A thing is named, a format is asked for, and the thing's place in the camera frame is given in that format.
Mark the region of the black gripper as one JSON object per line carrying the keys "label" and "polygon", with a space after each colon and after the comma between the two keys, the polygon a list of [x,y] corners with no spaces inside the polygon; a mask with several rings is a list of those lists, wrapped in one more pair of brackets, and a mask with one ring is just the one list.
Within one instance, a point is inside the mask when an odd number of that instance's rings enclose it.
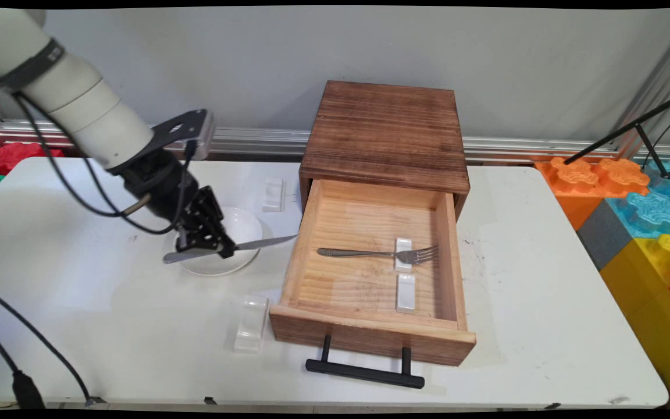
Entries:
{"label": "black gripper", "polygon": [[[133,196],[138,199],[148,196],[145,207],[170,225],[157,230],[133,222],[128,215],[123,219],[146,233],[176,230],[175,250],[181,254],[219,254],[228,259],[234,255],[235,242],[223,225],[223,211],[212,188],[199,189],[197,180],[189,173],[188,167],[195,154],[194,149],[186,149],[186,160],[180,162],[170,151],[156,150],[115,172]],[[196,195],[198,216],[191,213]]]}

